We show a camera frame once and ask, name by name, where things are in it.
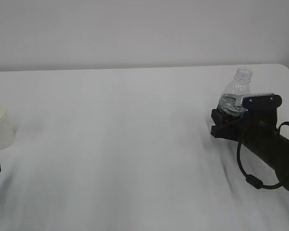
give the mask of white paper cup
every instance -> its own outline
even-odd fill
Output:
[[[6,109],[0,105],[0,150],[10,147],[15,134],[7,117]]]

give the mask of black cable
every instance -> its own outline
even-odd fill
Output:
[[[283,125],[287,125],[289,126],[289,122],[286,121],[284,123],[282,123],[278,129],[277,129],[277,133],[278,135],[280,135],[280,129]],[[277,184],[274,184],[274,185],[264,185],[263,182],[258,179],[257,177],[255,177],[254,175],[251,175],[251,174],[247,174],[246,171],[244,170],[243,166],[242,166],[242,163],[241,163],[241,158],[240,158],[240,151],[241,151],[241,145],[242,145],[242,141],[244,139],[244,134],[242,135],[242,137],[239,139],[238,143],[237,143],[237,148],[236,148],[236,161],[237,161],[237,164],[242,172],[242,174],[245,176],[246,178],[246,181],[251,184],[253,187],[255,187],[256,189],[269,189],[269,190],[272,190],[272,189],[278,189],[280,188],[281,186],[283,186],[283,184],[289,179],[289,168],[287,169],[284,177],[282,180],[280,180]]]

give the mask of water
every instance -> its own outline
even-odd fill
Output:
[[[236,106],[237,95],[225,93],[221,96],[217,108],[221,111],[236,117],[242,116],[246,109]]]

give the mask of white table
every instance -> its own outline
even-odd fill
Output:
[[[289,192],[248,185],[236,143],[209,132],[238,67],[0,72],[18,127],[0,151],[0,231],[289,231]],[[289,70],[246,67],[289,120]],[[276,181],[246,148],[242,162]]]

